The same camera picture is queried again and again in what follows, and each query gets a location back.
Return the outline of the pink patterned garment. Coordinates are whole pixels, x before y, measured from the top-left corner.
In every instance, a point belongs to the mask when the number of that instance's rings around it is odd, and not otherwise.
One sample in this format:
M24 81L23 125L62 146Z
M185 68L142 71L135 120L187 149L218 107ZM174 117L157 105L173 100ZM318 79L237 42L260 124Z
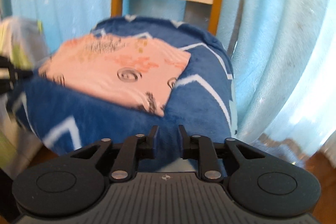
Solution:
M123 107L164 116L191 55L156 38L88 34L64 42L40 77Z

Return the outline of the dark blue fleece cushion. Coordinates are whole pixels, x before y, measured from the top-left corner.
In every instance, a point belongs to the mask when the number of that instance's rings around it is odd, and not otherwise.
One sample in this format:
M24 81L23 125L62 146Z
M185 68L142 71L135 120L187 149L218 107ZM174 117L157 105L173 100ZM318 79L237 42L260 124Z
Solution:
M68 89L63 77L47 80L38 75L17 84L9 94L7 110L58 155L109 138L121 143L137 133L159 127L158 154L140 169L170 168L179 157L178 126L221 143L237 127L231 61L221 42L207 31L187 23L143 16L123 16L99 22L92 34L157 38L188 52L185 71L166 80L171 91L159 117L129 109Z

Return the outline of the light blue starred curtain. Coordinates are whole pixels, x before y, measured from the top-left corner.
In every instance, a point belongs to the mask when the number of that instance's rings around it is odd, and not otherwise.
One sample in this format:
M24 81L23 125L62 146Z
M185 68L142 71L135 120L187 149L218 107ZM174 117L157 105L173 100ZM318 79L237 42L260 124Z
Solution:
M46 42L87 33L110 0L1 0L43 22ZM223 0L217 38L235 73L238 132L335 161L335 0Z

